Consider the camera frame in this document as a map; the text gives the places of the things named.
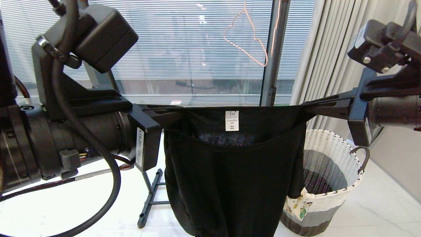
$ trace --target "woven basket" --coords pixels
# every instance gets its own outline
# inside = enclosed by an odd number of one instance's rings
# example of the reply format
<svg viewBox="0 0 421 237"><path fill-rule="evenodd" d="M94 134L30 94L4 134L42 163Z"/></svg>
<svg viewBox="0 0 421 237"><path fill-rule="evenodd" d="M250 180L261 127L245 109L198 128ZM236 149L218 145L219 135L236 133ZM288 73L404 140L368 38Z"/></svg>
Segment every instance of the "woven basket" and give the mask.
<svg viewBox="0 0 421 237"><path fill-rule="evenodd" d="M367 152L363 165L355 151ZM307 130L304 145L304 183L309 193L315 194L312 205L303 220L283 211L281 222L302 236L314 236L328 227L336 210L348 193L361 181L369 150L354 150L337 134L326 130Z"/></svg>

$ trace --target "window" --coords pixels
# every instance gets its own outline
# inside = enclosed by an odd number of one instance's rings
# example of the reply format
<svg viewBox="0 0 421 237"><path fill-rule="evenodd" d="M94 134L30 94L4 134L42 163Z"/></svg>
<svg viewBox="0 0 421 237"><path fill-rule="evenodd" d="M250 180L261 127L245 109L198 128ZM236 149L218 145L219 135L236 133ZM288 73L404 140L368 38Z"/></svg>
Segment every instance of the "window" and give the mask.
<svg viewBox="0 0 421 237"><path fill-rule="evenodd" d="M305 11L298 8L309 6L307 3L312 1L291 3L282 51L285 57L282 56L278 80L278 94L286 94L285 100L290 98L295 77L296 66L291 64L298 64L306 37L304 31L294 27L302 27L300 24L309 27L312 15L307 8ZM112 68L121 93L130 101L183 106L258 105L263 67L223 39L225 28L242 10L243 0L90 0L89 3L118 9L139 35L135 46ZM247 0L256 36L264 45L271 8L270 0ZM51 11L47 0L2 0L1 10L13 73L37 101L31 46L58 16ZM229 29L227 38L264 61L264 53L253 41L245 15ZM83 66L78 70L66 68L65 73L86 87L92 86Z"/></svg>

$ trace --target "black metal stand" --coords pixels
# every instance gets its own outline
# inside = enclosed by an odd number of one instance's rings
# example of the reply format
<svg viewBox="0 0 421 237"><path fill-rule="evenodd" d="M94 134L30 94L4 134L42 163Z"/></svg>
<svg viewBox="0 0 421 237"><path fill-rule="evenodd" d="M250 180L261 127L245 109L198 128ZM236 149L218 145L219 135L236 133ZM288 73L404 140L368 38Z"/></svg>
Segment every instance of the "black metal stand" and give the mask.
<svg viewBox="0 0 421 237"><path fill-rule="evenodd" d="M143 227L145 227L146 222L148 221L148 216L149 216L149 212L151 211L152 205L170 204L169 201L159 201L159 202L154 201L155 195L158 190L158 186L165 185L165 182L160 182L162 174L163 174L162 170L158 169L155 175L154 182L151 185L148 174L146 174L146 172L142 172L143 179L145 180L146 187L148 188L148 191L149 191L149 195L145 201L145 205L143 206L142 213L139 215L139 220L137 221L137 227L139 229L142 229Z"/></svg>

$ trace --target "basket handle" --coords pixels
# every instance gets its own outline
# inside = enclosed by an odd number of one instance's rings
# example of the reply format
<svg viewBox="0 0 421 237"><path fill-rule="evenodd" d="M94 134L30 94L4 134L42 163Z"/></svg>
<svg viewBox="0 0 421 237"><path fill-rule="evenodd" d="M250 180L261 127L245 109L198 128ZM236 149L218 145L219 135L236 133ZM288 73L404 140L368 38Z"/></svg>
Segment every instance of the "basket handle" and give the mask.
<svg viewBox="0 0 421 237"><path fill-rule="evenodd" d="M360 173L361 171L364 171L365 166L367 165L368 159L370 158L370 149L368 149L368 147L366 147L366 146L358 146L358 147L352 149L349 153L355 154L357 152L357 150L359 150L359 149L365 150L365 159L364 159L364 162L362 163L361 167L359 168L358 173Z"/></svg>

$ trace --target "marble floor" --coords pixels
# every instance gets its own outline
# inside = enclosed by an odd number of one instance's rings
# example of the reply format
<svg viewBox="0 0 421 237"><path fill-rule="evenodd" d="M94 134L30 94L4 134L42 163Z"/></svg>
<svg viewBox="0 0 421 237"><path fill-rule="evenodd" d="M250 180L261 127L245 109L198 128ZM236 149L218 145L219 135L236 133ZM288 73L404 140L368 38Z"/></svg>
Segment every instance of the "marble floor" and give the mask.
<svg viewBox="0 0 421 237"><path fill-rule="evenodd" d="M80 174L105 169L104 161L80 168ZM165 168L160 151L156 168ZM105 203L112 187L111 174L22 195L0 203L0 233L11 236L49 236L90 218ZM169 205L153 206L147 225L137 220L147 197L141 173L122 172L122 186L111 210L78 237L188 237ZM156 200L166 200L160 187ZM275 237L299 236L279 224ZM369 162L361 184L350 193L328 229L319 237L421 237L421 204L385 172Z"/></svg>

